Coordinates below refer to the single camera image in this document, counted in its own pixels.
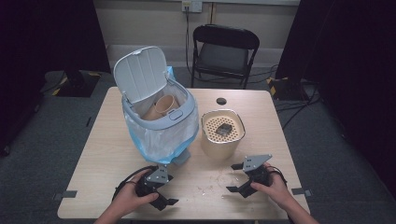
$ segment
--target hand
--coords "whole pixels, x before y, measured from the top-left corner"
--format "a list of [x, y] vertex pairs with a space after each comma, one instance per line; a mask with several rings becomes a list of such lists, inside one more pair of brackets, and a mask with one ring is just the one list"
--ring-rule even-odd
[[[272, 168], [271, 164], [268, 162], [266, 162], [263, 166], [267, 167], [266, 169], [269, 172], [274, 171], [274, 168]], [[270, 187], [255, 182], [251, 183], [250, 186], [257, 191], [266, 193], [274, 202], [279, 205], [279, 207], [285, 209], [285, 204], [287, 204], [290, 200], [294, 200], [294, 198], [291, 196], [280, 175], [272, 173], [270, 174], [270, 177], [272, 180], [272, 184]]]
[[147, 171], [145, 170], [136, 174], [125, 184], [106, 211], [95, 221], [96, 224], [115, 223], [123, 216], [132, 213], [140, 205], [151, 203], [158, 198], [158, 193], [151, 193], [144, 197], [138, 197], [136, 195], [136, 183]]

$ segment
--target wooden table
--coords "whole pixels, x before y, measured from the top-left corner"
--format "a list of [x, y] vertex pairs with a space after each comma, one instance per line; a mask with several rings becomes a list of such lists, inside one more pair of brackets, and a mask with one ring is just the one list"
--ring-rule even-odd
[[[189, 89], [196, 98], [200, 117], [216, 109], [232, 109], [243, 121], [246, 135], [234, 155], [227, 161], [208, 158], [201, 149], [201, 131], [189, 146], [191, 157], [182, 165], [168, 166], [174, 179], [159, 188], [166, 198], [179, 199], [173, 206], [159, 211], [145, 204], [124, 218], [130, 219], [286, 219], [267, 195], [256, 192], [243, 198], [227, 186], [241, 186], [248, 180], [231, 165], [243, 162], [245, 156], [272, 154], [269, 160], [288, 180], [289, 189], [300, 188], [285, 136], [273, 101], [267, 91]], [[219, 98], [227, 100], [218, 105]], [[92, 127], [76, 170], [67, 190], [76, 190], [75, 198], [63, 198], [60, 218], [98, 218], [111, 202], [115, 187], [132, 172], [152, 163], [145, 161], [127, 131], [117, 87], [110, 88]], [[304, 195], [295, 195], [306, 209]]]

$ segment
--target small black hole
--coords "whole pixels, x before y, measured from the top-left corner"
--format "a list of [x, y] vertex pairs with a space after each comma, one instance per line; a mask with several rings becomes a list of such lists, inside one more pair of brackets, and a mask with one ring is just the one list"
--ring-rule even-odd
[[218, 103], [218, 105], [225, 105], [225, 104], [227, 104], [227, 100], [224, 98], [218, 98], [216, 100], [216, 103]]

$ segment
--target white wall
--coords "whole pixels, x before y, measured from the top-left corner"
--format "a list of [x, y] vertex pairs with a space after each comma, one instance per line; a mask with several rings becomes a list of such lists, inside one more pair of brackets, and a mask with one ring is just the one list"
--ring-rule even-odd
[[[186, 15], [181, 12], [180, 2], [95, 0], [94, 3], [109, 49], [128, 46], [124, 50], [130, 51], [140, 46], [154, 45], [178, 52], [176, 55], [179, 58], [168, 58], [164, 51], [167, 61], [184, 60], [187, 22]], [[203, 3], [202, 13], [190, 13], [189, 16], [190, 50], [193, 29], [209, 23], [212, 18], [214, 23], [241, 27], [255, 33], [261, 41], [256, 62], [276, 63], [285, 46], [296, 11], [297, 6]], [[110, 53], [109, 58], [114, 57], [110, 61], [123, 56], [115, 54], [111, 56]]]

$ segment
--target gray carpet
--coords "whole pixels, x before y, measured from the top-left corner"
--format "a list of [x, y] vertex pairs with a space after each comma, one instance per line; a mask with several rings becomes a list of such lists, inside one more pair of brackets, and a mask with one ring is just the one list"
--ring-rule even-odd
[[[252, 74], [268, 71], [254, 68]], [[174, 72], [177, 81], [190, 86], [186, 68], [174, 68]], [[46, 74], [48, 83], [43, 90], [56, 84], [61, 75]], [[268, 75], [252, 77], [247, 88], [268, 91], [263, 82]], [[196, 81], [195, 88], [241, 89], [236, 80], [222, 82], [226, 83]], [[114, 78], [103, 74], [91, 98], [45, 93], [37, 113], [10, 145], [10, 155], [0, 159], [0, 223], [92, 223], [59, 219], [60, 201], [53, 196], [66, 190], [106, 91], [112, 86]], [[306, 86], [306, 91], [312, 94], [313, 86]], [[295, 101], [275, 104], [277, 109], [300, 105]], [[279, 111], [281, 124], [296, 111]], [[307, 201], [320, 223], [396, 223], [396, 202], [370, 164], [342, 137], [337, 119], [321, 101], [302, 110], [284, 132], [303, 188], [313, 192]]]

